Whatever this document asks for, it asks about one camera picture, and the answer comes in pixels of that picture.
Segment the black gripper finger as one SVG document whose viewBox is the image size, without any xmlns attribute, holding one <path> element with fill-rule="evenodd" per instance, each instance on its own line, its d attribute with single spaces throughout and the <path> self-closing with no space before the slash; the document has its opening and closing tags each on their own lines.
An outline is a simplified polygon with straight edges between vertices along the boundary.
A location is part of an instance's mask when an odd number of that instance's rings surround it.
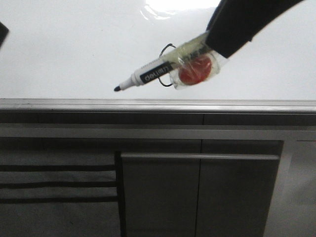
<svg viewBox="0 0 316 237">
<path fill-rule="evenodd" d="M 206 30 L 206 45 L 229 58 L 300 0 L 222 0 Z"/>
<path fill-rule="evenodd" d="M 2 47 L 8 34 L 9 34 L 9 29 L 2 22 L 0 22 L 0 47 Z"/>
</svg>

